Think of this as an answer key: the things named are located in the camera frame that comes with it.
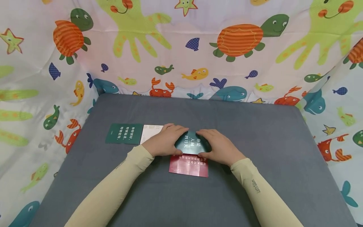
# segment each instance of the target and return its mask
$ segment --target beige arm sleeve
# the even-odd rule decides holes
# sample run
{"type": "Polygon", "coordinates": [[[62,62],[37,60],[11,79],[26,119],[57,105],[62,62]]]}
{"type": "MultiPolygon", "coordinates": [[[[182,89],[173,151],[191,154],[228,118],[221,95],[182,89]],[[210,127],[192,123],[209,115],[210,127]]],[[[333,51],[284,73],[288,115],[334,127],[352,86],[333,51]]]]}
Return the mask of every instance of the beige arm sleeve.
{"type": "Polygon", "coordinates": [[[65,227],[105,227],[125,199],[135,179],[154,160],[142,146],[105,177],[81,202],[65,227]]]}
{"type": "Polygon", "coordinates": [[[249,158],[233,164],[231,171],[246,190],[261,227],[303,227],[249,158]]]}

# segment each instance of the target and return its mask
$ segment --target red crab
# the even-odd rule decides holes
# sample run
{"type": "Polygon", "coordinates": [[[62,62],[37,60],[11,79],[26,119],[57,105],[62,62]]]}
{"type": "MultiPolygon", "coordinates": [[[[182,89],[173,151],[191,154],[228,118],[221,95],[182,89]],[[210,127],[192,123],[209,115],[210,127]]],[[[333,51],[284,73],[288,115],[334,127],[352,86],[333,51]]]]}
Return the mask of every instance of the red crab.
{"type": "Polygon", "coordinates": [[[301,88],[297,88],[297,86],[291,88],[282,98],[278,98],[274,104],[295,106],[300,101],[300,99],[287,95],[300,89],[301,88]]]}
{"type": "Polygon", "coordinates": [[[320,153],[321,153],[321,155],[323,156],[323,158],[324,158],[324,160],[326,162],[328,162],[328,161],[343,162],[343,161],[347,161],[347,160],[352,158],[352,156],[350,154],[349,155],[343,155],[343,150],[341,148],[339,148],[339,149],[337,149],[335,151],[335,156],[337,157],[337,159],[333,159],[332,156],[331,156],[330,142],[333,139],[337,139],[337,141],[342,142],[342,141],[344,141],[344,136],[346,136],[346,135],[349,135],[349,134],[344,134],[344,135],[341,135],[339,137],[335,137],[335,138],[332,138],[332,139],[327,139],[325,141],[322,141],[322,142],[318,143],[318,148],[320,150],[320,153]]]}
{"type": "Polygon", "coordinates": [[[59,136],[56,136],[56,135],[54,136],[57,143],[62,145],[62,147],[66,148],[66,154],[69,153],[70,148],[74,144],[75,140],[77,139],[77,136],[78,136],[79,132],[81,131],[81,125],[78,123],[78,121],[76,119],[70,119],[70,121],[72,122],[72,124],[67,125],[67,127],[69,129],[74,129],[75,127],[79,127],[79,129],[77,129],[76,131],[74,131],[72,133],[72,135],[68,139],[67,144],[65,144],[65,145],[63,144],[64,135],[63,135],[63,132],[61,130],[59,130],[59,136]]]}
{"type": "Polygon", "coordinates": [[[151,80],[151,91],[150,91],[150,96],[155,96],[155,97],[171,97],[171,93],[173,93],[175,86],[173,84],[173,82],[170,83],[170,85],[168,83],[165,83],[165,86],[171,90],[171,92],[169,92],[168,90],[163,90],[163,89],[154,89],[154,85],[158,85],[160,83],[161,80],[155,80],[155,77],[151,80]]]}

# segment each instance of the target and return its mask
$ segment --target yellow starfish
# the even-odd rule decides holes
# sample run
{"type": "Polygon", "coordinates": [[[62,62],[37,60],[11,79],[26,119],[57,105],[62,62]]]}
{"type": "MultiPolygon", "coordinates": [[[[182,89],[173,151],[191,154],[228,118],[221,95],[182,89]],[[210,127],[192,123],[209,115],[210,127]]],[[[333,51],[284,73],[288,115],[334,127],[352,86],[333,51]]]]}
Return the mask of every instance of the yellow starfish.
{"type": "Polygon", "coordinates": [[[198,9],[198,7],[194,4],[194,0],[179,0],[174,9],[183,9],[183,14],[186,16],[189,9],[198,9]]]}
{"type": "Polygon", "coordinates": [[[262,99],[261,98],[259,98],[259,99],[257,99],[256,101],[254,101],[254,102],[251,102],[251,103],[264,103],[265,101],[262,101],[262,99]]]}
{"type": "Polygon", "coordinates": [[[6,31],[3,34],[0,34],[0,38],[2,38],[5,41],[5,43],[8,44],[8,50],[7,50],[8,54],[13,53],[14,50],[23,53],[21,51],[19,44],[21,44],[24,41],[24,39],[21,37],[16,37],[14,33],[10,30],[10,28],[6,29],[6,31]]]}
{"type": "Polygon", "coordinates": [[[333,132],[335,132],[336,128],[335,127],[328,127],[326,125],[324,125],[324,127],[326,128],[325,130],[323,130],[324,133],[326,133],[326,135],[331,135],[333,134],[333,132]]]}

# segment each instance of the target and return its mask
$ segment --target green octopus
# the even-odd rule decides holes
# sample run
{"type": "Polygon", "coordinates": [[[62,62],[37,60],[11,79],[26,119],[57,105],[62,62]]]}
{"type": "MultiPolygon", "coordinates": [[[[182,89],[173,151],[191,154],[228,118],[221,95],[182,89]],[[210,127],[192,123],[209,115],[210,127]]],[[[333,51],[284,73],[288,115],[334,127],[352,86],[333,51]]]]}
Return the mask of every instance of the green octopus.
{"type": "Polygon", "coordinates": [[[294,64],[294,69],[297,70],[305,62],[315,44],[319,44],[318,65],[323,65],[330,48],[337,41],[342,55],[346,55],[351,48],[352,33],[363,30],[363,21],[354,22],[362,10],[362,0],[313,0],[309,10],[311,18],[309,33],[286,48],[276,58],[276,63],[283,62],[295,51],[305,47],[294,64]]]}
{"type": "MultiPolygon", "coordinates": [[[[7,68],[7,72],[2,70],[0,66],[0,75],[1,78],[5,77],[13,72],[13,69],[10,70],[7,68]]],[[[31,98],[38,95],[37,90],[29,89],[29,90],[0,90],[0,102],[1,101],[13,101],[13,100],[22,100],[25,98],[31,98]]],[[[28,112],[22,111],[11,111],[0,109],[0,121],[25,121],[31,119],[33,115],[28,112]]],[[[5,131],[0,129],[0,142],[7,143],[11,146],[26,146],[29,141],[28,139],[15,134],[9,131],[5,131]]]]}
{"type": "Polygon", "coordinates": [[[158,23],[170,23],[170,16],[163,13],[143,16],[140,0],[97,0],[97,3],[118,25],[119,32],[113,46],[116,57],[122,56],[123,46],[128,41],[134,59],[137,62],[141,62],[135,38],[140,41],[151,56],[157,57],[158,55],[149,41],[147,41],[146,35],[151,35],[161,45],[171,49],[171,45],[156,29],[158,23]]]}

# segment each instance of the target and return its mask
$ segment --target red card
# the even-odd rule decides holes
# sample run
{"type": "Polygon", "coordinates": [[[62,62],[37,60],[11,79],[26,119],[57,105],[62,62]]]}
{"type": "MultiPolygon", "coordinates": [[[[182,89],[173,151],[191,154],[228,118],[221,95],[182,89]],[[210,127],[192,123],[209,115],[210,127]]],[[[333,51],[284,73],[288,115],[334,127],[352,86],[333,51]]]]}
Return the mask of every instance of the red card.
{"type": "Polygon", "coordinates": [[[199,158],[194,154],[172,155],[170,157],[169,172],[208,177],[207,159],[199,158]]]}

